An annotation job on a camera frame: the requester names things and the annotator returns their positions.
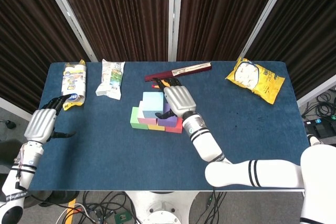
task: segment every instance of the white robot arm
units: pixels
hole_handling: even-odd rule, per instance
[[[14,159],[2,191],[6,202],[0,202],[0,223],[18,223],[23,214],[23,204],[39,160],[43,155],[43,144],[51,137],[70,137],[73,134],[54,132],[55,120],[63,103],[70,95],[52,99],[43,109],[34,112],[25,132],[28,142],[23,144]]]
[[[215,187],[241,184],[253,187],[304,188],[301,224],[336,223],[336,148],[311,137],[301,166],[285,160],[252,160],[232,164],[223,154],[184,86],[162,87],[172,112],[183,118],[200,157],[209,162],[205,177]]]

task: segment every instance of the yellow snack bag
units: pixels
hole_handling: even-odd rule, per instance
[[[78,64],[66,63],[63,71],[62,95],[72,94],[63,104],[63,109],[81,106],[85,101],[86,65],[81,60]]]
[[[247,59],[238,61],[226,79],[242,88],[250,89],[252,93],[257,94],[270,104],[274,104],[285,81],[284,77],[279,77]]]

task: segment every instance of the table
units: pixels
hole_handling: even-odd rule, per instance
[[[87,63],[83,106],[62,111],[55,130],[77,131],[44,145],[31,190],[212,190],[207,165],[183,134],[131,128],[133,106],[142,92],[155,91],[144,76],[202,62],[126,62],[121,100],[97,97],[101,63]],[[300,163],[308,147],[295,94],[283,62],[256,62],[286,80],[274,105],[225,77],[234,61],[214,61],[212,70],[180,77],[207,127],[233,163],[249,159],[285,159]],[[40,106],[60,95],[64,63],[50,65]],[[220,190],[260,188],[231,185]]]

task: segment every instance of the purple block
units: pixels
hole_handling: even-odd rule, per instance
[[[163,105],[163,113],[167,112],[170,110],[170,106],[168,103],[165,103]],[[170,118],[167,119],[158,119],[157,121],[159,126],[166,126],[166,127],[176,127],[177,125],[177,117],[176,116],[172,116]]]

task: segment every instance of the snack bag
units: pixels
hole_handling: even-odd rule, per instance
[[[86,66],[81,60],[78,64],[66,63],[63,72],[62,95],[72,94],[65,101],[63,109],[68,110],[72,106],[81,106],[85,101]]]
[[[96,95],[107,95],[110,98],[120,100],[120,86],[125,62],[109,62],[103,59],[101,64],[101,84],[96,90]]]
[[[250,89],[252,93],[257,94],[270,104],[274,104],[285,80],[284,77],[279,77],[247,59],[238,61],[226,79],[242,88]]]

